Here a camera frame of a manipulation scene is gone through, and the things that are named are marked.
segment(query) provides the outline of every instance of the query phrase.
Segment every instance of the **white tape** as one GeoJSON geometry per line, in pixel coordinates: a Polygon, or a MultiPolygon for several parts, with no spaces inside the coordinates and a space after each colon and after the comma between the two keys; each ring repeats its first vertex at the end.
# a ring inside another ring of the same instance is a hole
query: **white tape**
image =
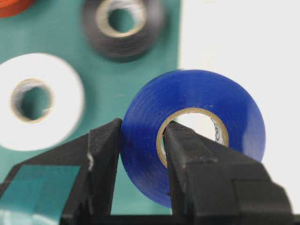
{"type": "Polygon", "coordinates": [[[77,127],[84,109],[83,84],[64,60],[32,53],[0,65],[0,145],[18,151],[52,147],[77,127]],[[37,120],[19,113],[20,98],[34,87],[44,88],[50,105],[37,120]]]}

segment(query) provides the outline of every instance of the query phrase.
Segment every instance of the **blue electrical tape roll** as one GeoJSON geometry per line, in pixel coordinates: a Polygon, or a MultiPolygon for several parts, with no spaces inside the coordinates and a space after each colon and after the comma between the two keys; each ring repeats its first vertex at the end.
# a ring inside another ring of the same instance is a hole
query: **blue electrical tape roll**
{"type": "Polygon", "coordinates": [[[216,141],[261,161],[265,147],[262,115],[248,92],[213,72],[178,70],[147,83],[135,96],[121,126],[121,158],[135,186],[153,201],[171,206],[161,136],[185,113],[211,117],[216,141]]]}

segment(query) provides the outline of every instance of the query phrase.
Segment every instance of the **black tape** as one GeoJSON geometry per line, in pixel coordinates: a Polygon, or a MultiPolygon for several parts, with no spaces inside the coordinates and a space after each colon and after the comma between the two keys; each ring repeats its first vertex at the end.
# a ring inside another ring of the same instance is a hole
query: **black tape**
{"type": "Polygon", "coordinates": [[[105,1],[120,0],[86,0],[83,6],[83,26],[91,45],[102,55],[112,58],[134,58],[148,50],[159,36],[165,23],[165,10],[159,0],[132,0],[130,4],[143,7],[144,23],[135,33],[125,37],[112,37],[99,28],[96,13],[105,1]]]}

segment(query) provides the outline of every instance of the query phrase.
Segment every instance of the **teal electrical tape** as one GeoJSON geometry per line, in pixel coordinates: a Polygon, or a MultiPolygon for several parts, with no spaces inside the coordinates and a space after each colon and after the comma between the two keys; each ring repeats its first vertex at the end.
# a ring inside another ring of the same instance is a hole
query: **teal electrical tape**
{"type": "Polygon", "coordinates": [[[0,225],[58,225],[80,166],[23,165],[0,199],[0,225]]]}

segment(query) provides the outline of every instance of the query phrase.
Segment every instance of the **black electrical tape roll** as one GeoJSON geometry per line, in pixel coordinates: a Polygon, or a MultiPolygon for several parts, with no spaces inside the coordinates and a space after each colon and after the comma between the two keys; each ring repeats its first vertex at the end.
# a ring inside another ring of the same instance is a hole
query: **black electrical tape roll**
{"type": "Polygon", "coordinates": [[[159,36],[165,23],[165,10],[159,0],[86,0],[83,26],[91,45],[108,58],[139,56],[159,36]],[[128,10],[135,25],[119,32],[109,24],[109,15],[116,9],[128,10]]]}

